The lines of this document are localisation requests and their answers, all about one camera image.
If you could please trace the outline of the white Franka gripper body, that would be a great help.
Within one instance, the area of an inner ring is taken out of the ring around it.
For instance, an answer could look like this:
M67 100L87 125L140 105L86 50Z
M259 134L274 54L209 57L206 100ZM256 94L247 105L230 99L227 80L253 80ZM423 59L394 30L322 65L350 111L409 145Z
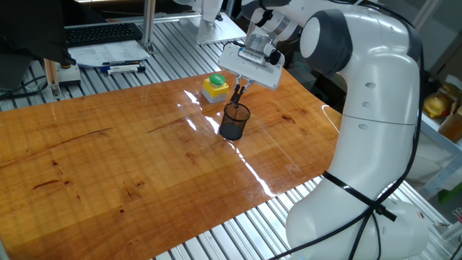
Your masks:
M282 77L285 57L271 45L266 45L265 49L271 50L270 56L229 43L224 47L218 65L239 78L275 90Z

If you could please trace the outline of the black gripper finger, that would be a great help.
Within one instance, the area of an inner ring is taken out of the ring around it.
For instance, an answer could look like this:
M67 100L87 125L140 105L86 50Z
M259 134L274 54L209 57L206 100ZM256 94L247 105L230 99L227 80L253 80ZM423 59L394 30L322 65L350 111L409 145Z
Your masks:
M236 85L236 101L239 102L243 94L247 89L254 83L253 80L249 80L247 84L241 86L240 84Z
M236 76L236 85L237 84L240 84L240 78L241 76L240 75L237 75ZM235 85L235 89L234 89L234 92L232 94L232 97L230 98L230 102L234 105L237 105L239 102L236 101L236 85Z

